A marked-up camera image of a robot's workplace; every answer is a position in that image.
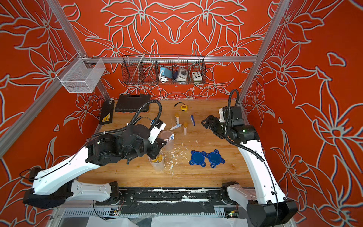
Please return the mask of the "clear plastic container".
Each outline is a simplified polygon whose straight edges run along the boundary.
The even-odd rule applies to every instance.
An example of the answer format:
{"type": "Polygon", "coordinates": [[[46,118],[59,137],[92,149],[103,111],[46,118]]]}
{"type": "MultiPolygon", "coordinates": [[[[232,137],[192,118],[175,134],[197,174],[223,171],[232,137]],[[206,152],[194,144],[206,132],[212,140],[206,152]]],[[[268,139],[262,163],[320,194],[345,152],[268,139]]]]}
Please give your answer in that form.
{"type": "Polygon", "coordinates": [[[160,158],[160,163],[151,163],[152,158],[148,158],[149,162],[151,163],[152,167],[154,168],[154,170],[156,171],[163,171],[165,166],[164,166],[164,154],[160,151],[159,154],[160,156],[163,156],[163,160],[161,160],[160,158]]]}
{"type": "Polygon", "coordinates": [[[166,145],[163,147],[163,150],[169,151],[174,148],[174,138],[175,135],[172,131],[163,131],[160,134],[160,138],[166,141],[166,145]]]}

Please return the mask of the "white red toothpaste tube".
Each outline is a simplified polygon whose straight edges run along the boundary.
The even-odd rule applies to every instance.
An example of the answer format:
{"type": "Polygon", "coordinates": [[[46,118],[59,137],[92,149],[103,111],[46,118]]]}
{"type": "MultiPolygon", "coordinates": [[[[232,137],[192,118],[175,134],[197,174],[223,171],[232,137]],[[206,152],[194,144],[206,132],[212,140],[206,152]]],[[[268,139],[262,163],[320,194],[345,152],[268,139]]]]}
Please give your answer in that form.
{"type": "Polygon", "coordinates": [[[165,139],[166,142],[172,141],[175,138],[175,134],[172,133],[167,139],[165,139]]]}

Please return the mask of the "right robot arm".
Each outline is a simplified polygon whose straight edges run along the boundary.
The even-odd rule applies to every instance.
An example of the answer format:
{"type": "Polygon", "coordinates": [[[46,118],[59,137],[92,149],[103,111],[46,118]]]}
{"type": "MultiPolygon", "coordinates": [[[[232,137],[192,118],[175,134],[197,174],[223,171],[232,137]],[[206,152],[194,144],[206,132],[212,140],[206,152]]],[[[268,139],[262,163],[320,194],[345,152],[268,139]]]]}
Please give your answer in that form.
{"type": "Polygon", "coordinates": [[[222,195],[236,202],[246,211],[250,227],[279,227],[288,223],[297,213],[297,203],[288,199],[275,180],[262,151],[258,133],[252,125],[223,123],[217,117],[208,116],[201,124],[221,139],[236,146],[250,172],[255,194],[251,194],[236,182],[223,184],[222,195]]]}

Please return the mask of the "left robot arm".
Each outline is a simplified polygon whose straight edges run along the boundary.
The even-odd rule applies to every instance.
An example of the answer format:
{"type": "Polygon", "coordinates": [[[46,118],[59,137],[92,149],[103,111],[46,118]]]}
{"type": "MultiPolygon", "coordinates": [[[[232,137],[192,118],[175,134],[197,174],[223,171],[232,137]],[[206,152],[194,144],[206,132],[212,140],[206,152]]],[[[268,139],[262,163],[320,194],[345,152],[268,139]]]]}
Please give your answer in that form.
{"type": "Polygon", "coordinates": [[[48,168],[30,170],[31,189],[25,192],[23,203],[41,209],[58,207],[67,201],[92,200],[100,205],[116,205],[122,194],[116,181],[104,184],[83,183],[82,174],[121,160],[128,163],[147,155],[158,159],[167,142],[159,137],[166,123],[158,118],[150,127],[132,121],[127,126],[93,135],[79,151],[48,168]]]}

